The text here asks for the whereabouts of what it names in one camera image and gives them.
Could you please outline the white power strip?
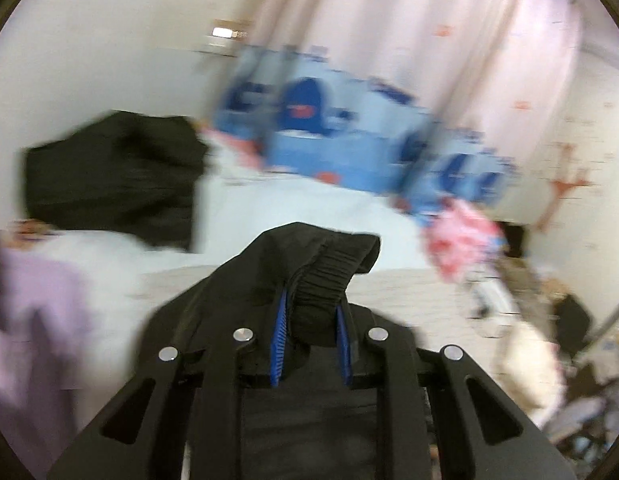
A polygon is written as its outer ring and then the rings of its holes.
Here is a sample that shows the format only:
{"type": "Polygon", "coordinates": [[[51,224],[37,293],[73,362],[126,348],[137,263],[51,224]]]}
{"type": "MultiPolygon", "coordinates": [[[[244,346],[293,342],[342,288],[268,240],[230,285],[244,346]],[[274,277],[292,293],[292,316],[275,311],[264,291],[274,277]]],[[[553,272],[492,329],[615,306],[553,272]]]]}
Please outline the white power strip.
{"type": "Polygon", "coordinates": [[[466,282],[469,294],[469,318],[509,325],[521,315],[515,298],[499,278],[482,278],[466,282]]]}

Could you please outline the wall power socket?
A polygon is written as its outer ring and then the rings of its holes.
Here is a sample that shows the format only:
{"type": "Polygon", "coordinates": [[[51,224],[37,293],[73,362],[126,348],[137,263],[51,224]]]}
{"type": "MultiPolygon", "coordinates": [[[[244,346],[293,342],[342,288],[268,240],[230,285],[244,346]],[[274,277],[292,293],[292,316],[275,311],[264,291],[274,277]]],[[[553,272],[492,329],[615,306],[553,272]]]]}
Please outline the wall power socket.
{"type": "Polygon", "coordinates": [[[252,23],[239,20],[215,20],[206,36],[206,51],[232,56],[238,52],[248,38],[252,23]]]}

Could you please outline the black puffer jacket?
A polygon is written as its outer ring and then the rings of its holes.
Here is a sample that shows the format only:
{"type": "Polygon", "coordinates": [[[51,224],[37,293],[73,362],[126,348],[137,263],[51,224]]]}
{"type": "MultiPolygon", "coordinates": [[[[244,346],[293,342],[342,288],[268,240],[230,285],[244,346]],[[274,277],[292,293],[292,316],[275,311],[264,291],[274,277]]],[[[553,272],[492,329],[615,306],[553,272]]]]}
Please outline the black puffer jacket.
{"type": "Polygon", "coordinates": [[[377,464],[377,398],[344,382],[337,309],[375,265],[379,237],[306,223],[268,230],[210,276],[160,307],[142,330],[137,359],[169,344],[194,296],[218,307],[286,291],[285,346],[272,382],[242,372],[237,479],[370,479],[377,464]]]}

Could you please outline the pink checkered plastic bag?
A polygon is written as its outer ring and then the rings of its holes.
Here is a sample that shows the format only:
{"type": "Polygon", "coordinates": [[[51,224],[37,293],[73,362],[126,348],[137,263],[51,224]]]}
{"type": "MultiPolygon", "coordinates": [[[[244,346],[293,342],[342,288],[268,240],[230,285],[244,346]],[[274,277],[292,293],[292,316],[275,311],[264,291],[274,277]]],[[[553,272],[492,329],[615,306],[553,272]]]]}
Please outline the pink checkered plastic bag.
{"type": "Polygon", "coordinates": [[[503,250],[500,227],[466,200],[445,198],[423,231],[424,246],[441,277],[460,282],[476,266],[503,250]]]}

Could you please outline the whale print curtain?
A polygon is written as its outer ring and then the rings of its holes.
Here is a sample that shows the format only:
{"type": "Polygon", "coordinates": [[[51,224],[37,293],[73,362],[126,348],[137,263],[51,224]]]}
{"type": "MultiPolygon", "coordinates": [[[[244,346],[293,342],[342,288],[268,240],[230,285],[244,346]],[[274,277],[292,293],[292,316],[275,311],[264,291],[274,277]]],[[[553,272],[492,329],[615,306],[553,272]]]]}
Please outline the whale print curtain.
{"type": "Polygon", "coordinates": [[[538,147],[582,37],[574,0],[264,0],[214,117],[266,165],[418,217],[492,206],[538,147]]]}

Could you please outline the white striped quilt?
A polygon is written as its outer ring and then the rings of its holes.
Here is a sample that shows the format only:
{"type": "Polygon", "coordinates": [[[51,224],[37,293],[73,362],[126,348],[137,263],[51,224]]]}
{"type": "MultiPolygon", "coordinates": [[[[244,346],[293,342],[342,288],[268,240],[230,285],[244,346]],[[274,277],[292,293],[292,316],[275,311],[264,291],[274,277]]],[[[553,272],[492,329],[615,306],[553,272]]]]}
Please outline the white striped quilt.
{"type": "Polygon", "coordinates": [[[126,272],[153,273],[185,266],[219,266],[260,233],[292,222],[380,237],[373,269],[422,270],[428,258],[417,222],[391,207],[384,196],[340,188],[301,177],[257,169],[236,145],[219,133],[202,131],[208,147],[206,171],[196,182],[194,230],[189,252],[151,247],[128,234],[64,231],[38,252],[90,270],[103,264],[126,272]]]}

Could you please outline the cherry print bed sheet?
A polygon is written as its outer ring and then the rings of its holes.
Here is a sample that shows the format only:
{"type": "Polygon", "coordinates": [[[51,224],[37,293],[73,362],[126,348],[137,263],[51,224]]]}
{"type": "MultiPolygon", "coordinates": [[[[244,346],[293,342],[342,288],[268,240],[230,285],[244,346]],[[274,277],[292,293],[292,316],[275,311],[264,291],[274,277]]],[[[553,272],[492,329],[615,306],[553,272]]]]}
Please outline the cherry print bed sheet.
{"type": "Polygon", "coordinates": [[[357,274],[346,292],[349,301],[411,327],[422,347],[439,350],[457,344],[491,375],[496,375],[499,337],[491,320],[472,320],[472,298],[442,281],[433,270],[398,269],[357,274]]]}

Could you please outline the black garment pile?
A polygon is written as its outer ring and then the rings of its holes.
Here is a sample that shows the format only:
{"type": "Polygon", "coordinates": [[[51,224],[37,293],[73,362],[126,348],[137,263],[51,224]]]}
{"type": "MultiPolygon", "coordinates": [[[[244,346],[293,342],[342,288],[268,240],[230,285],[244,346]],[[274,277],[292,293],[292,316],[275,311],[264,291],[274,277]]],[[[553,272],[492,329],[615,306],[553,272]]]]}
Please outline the black garment pile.
{"type": "Polygon", "coordinates": [[[125,233],[189,252],[209,151],[186,117],[116,110],[24,151],[24,207],[60,230],[125,233]]]}

